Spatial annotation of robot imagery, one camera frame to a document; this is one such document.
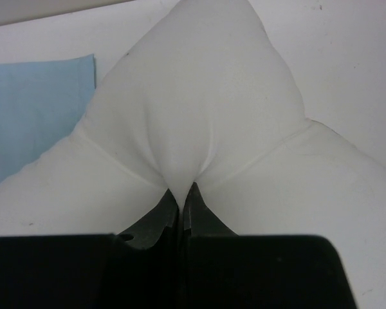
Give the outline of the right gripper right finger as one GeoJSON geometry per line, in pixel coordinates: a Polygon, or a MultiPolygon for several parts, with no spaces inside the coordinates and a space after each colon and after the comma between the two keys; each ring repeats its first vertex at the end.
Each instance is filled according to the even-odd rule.
{"type": "Polygon", "coordinates": [[[199,186],[194,182],[183,208],[183,237],[237,236],[206,205],[199,186]]]}

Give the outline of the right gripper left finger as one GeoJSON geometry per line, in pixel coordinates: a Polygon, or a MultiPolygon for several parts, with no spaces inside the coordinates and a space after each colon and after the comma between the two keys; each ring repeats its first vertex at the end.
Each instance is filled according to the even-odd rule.
{"type": "Polygon", "coordinates": [[[178,216],[178,204],[167,190],[152,210],[117,236],[136,250],[149,250],[168,231],[177,230],[178,216]]]}

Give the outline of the white pillow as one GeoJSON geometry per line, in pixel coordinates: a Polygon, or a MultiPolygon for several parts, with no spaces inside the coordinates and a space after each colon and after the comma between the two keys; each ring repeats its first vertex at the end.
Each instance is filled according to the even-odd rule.
{"type": "Polygon", "coordinates": [[[306,117],[248,1],[180,1],[145,34],[0,184],[0,236],[119,232],[193,183],[244,234],[386,239],[386,170],[306,117]]]}

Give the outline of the light blue pillowcase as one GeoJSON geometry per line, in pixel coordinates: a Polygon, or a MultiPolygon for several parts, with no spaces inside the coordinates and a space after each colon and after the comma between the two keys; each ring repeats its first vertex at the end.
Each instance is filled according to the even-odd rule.
{"type": "Polygon", "coordinates": [[[0,183],[72,132],[95,77],[93,55],[0,64],[0,183]]]}

